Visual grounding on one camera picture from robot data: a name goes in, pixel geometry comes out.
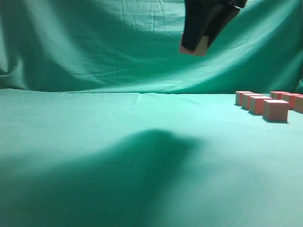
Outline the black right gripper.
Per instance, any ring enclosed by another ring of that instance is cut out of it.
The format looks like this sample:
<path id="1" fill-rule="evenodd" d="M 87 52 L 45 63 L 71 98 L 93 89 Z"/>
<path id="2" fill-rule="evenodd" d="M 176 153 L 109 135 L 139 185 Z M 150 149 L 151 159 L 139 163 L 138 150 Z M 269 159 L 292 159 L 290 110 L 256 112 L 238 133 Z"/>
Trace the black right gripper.
<path id="1" fill-rule="evenodd" d="M 186 0 L 181 45 L 189 51 L 195 51 L 205 36 L 209 48 L 246 3 L 247 0 Z"/>

